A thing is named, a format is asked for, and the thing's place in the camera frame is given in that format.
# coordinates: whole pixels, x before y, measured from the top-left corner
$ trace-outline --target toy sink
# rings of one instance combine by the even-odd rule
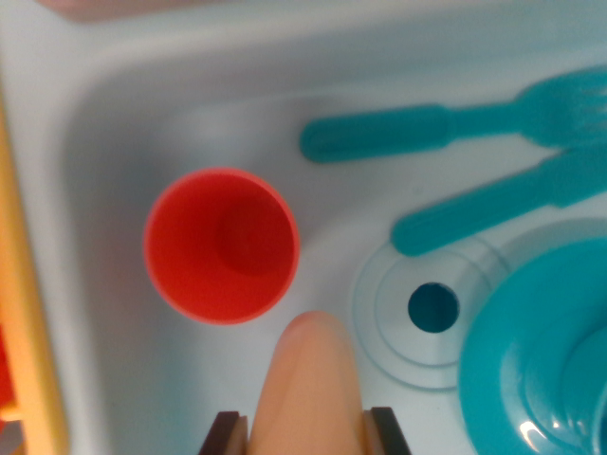
[[[475,311],[519,264],[607,233],[607,198],[537,210],[403,264],[403,307],[418,286],[445,282],[469,311],[450,338],[407,338],[429,368],[401,369],[370,352],[353,317],[358,278],[394,220],[554,152],[508,136],[319,165],[301,155],[299,133],[331,114],[507,99],[605,64],[607,4],[254,2],[84,27],[6,3],[9,127],[71,453],[197,453],[219,410],[253,417],[275,342],[311,309],[352,329],[363,404],[393,407],[414,454],[475,453],[453,379],[457,352],[445,359],[445,346],[461,345]],[[217,166],[270,183],[302,240],[285,297],[227,327],[174,311],[142,258],[160,193]]]

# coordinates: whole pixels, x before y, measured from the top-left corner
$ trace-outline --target yellow edge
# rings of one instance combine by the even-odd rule
[[[0,321],[28,454],[65,455],[67,428],[9,151],[1,95]]]

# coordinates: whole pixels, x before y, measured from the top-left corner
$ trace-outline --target red cup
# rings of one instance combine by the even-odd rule
[[[171,185],[144,234],[157,291],[177,311],[211,324],[254,319],[290,286],[299,260],[295,218],[261,178],[206,169]]]

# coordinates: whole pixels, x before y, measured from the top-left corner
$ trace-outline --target teal plate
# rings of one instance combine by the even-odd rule
[[[462,411],[479,455],[590,453],[589,436],[568,418],[561,381],[576,348],[605,327],[607,239],[549,251],[496,290],[460,362]]]

